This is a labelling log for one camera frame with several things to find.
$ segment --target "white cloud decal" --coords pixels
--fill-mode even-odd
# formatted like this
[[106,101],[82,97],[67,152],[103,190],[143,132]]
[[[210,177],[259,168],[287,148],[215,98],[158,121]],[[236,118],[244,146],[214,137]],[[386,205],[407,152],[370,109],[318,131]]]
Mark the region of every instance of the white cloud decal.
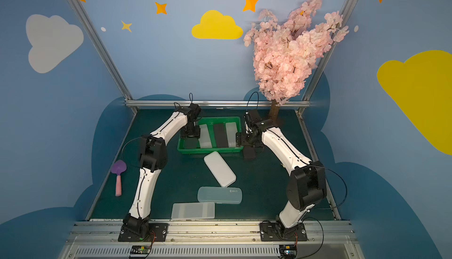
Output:
[[83,32],[60,16],[31,15],[25,25],[32,48],[28,53],[31,67],[47,73],[83,43]]

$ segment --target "metal rail base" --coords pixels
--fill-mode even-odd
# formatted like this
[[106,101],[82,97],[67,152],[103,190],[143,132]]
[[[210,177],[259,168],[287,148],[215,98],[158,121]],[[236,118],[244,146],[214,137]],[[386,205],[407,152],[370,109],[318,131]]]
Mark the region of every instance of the metal rail base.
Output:
[[[259,224],[262,221],[169,221],[166,240],[154,242],[148,258],[160,257],[273,257],[280,256],[280,245],[294,242],[263,242]],[[358,240],[349,221],[320,221],[324,230],[324,245],[345,245],[348,257],[364,259]],[[121,221],[97,220],[76,222],[59,259],[73,258],[144,258],[150,243],[118,242]],[[303,245],[318,246],[322,241],[322,230],[316,221],[304,221],[308,241]]]

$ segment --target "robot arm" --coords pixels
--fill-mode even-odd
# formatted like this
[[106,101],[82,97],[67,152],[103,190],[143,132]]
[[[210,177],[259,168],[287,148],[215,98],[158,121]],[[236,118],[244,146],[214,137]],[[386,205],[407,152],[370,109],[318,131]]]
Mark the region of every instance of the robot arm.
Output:
[[242,143],[270,148],[290,176],[286,189],[289,201],[277,216],[278,233],[286,238],[293,234],[301,217],[326,197],[325,169],[300,153],[271,120],[262,120],[257,110],[246,112],[245,121],[247,134]]
[[287,186],[289,201],[278,218],[285,229],[292,228],[309,209],[326,197],[324,169],[317,168],[319,164],[310,167],[312,161],[300,153],[277,127],[263,132],[262,142],[274,152],[290,176]]
[[197,104],[179,106],[171,117],[140,144],[140,178],[129,213],[124,218],[118,241],[144,241],[149,237],[150,202],[155,183],[168,158],[166,144],[181,130],[181,138],[199,138],[200,128],[195,126],[201,108]]

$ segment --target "brown tree trunk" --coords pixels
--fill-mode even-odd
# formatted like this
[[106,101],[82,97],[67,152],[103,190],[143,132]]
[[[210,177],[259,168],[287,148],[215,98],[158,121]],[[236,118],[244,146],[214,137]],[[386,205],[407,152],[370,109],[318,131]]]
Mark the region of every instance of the brown tree trunk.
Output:
[[272,100],[272,107],[270,108],[270,112],[268,113],[268,118],[272,119],[273,123],[276,124],[276,118],[279,113],[279,104],[276,100]]

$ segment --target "light blue plastic case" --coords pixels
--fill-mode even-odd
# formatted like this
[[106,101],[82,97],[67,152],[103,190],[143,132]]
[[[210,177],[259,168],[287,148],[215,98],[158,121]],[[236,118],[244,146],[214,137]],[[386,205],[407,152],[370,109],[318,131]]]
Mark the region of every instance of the light blue plastic case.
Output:
[[198,190],[199,202],[215,202],[217,204],[240,204],[242,190],[240,188],[221,188],[203,186]]

